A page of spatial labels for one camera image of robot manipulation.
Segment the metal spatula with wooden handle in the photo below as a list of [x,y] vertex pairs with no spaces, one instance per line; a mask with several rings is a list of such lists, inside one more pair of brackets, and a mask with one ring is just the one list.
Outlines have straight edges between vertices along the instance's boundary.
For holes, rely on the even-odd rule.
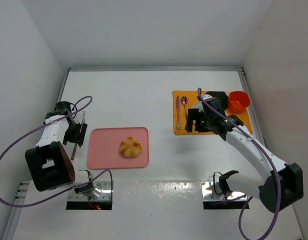
[[77,135],[77,140],[75,141],[75,145],[71,154],[71,160],[73,161],[75,158],[75,154],[76,154],[76,150],[77,147],[81,147],[84,141],[84,136],[85,136],[85,111],[82,112],[82,119],[81,119],[81,123],[79,124],[79,131],[78,131],[78,135]]

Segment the round golden bread bun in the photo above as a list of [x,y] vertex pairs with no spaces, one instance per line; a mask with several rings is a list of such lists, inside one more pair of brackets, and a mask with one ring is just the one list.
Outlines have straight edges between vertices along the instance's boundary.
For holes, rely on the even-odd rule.
[[142,143],[134,137],[127,137],[121,142],[119,152],[127,159],[138,157],[142,153]]

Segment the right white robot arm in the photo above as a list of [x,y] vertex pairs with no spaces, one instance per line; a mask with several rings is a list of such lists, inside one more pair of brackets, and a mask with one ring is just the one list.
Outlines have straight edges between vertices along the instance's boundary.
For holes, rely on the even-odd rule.
[[242,192],[259,199],[267,210],[283,210],[304,196],[303,171],[275,156],[256,140],[236,116],[225,114],[222,102],[209,94],[199,97],[194,108],[188,109],[187,132],[212,132],[238,150],[256,169],[260,177],[245,176],[231,170],[219,177],[221,194]]

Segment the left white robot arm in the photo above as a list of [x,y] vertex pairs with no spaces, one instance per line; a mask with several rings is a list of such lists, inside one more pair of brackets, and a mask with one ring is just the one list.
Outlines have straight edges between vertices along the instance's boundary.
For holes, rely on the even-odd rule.
[[67,116],[72,110],[71,103],[60,101],[53,111],[47,113],[43,134],[35,147],[25,152],[25,159],[38,191],[71,185],[76,194],[91,199],[95,189],[90,182],[91,173],[75,169],[64,148],[67,143],[81,147],[87,130],[84,119],[76,122],[72,116]]

